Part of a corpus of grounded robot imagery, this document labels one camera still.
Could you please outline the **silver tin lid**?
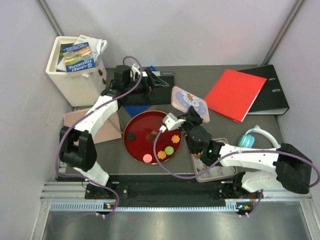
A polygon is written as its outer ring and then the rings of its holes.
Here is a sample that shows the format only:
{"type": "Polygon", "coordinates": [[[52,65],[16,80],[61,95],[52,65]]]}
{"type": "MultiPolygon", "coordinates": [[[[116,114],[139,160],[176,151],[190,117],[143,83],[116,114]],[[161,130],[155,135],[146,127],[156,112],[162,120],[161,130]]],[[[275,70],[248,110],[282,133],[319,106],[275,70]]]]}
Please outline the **silver tin lid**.
{"type": "Polygon", "coordinates": [[[193,107],[203,119],[204,123],[208,123],[210,121],[207,103],[200,97],[180,87],[174,86],[172,88],[171,105],[183,113],[186,113],[190,107],[193,107]]]}

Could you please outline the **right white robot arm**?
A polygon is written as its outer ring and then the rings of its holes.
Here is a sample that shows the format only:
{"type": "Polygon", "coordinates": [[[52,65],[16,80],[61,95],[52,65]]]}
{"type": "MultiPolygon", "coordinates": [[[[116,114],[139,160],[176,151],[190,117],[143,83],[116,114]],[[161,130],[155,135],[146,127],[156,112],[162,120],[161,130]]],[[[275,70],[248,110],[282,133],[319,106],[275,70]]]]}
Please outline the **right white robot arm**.
{"type": "Polygon", "coordinates": [[[293,145],[279,144],[258,127],[249,129],[237,146],[218,142],[201,125],[209,121],[209,110],[203,99],[175,86],[171,90],[171,105],[183,114],[168,113],[161,121],[156,139],[170,131],[182,132],[192,158],[201,169],[196,178],[214,167],[242,167],[250,171],[235,176],[233,192],[239,198],[269,189],[309,193],[311,172],[316,167],[293,145]]]}

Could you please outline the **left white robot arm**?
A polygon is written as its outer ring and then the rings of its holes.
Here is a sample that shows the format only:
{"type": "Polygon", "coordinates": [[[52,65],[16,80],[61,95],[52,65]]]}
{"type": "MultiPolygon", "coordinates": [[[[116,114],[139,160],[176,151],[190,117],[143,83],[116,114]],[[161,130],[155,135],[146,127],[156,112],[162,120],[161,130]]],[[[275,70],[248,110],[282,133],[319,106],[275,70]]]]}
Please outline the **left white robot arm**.
{"type": "Polygon", "coordinates": [[[109,198],[114,191],[108,183],[109,175],[97,162],[94,138],[108,118],[122,107],[128,95],[141,95],[146,104],[159,99],[158,88],[170,84],[157,76],[148,67],[144,70],[128,65],[116,66],[113,79],[101,92],[93,107],[72,126],[60,130],[59,160],[78,171],[82,178],[96,185],[102,198],[109,198]]]}

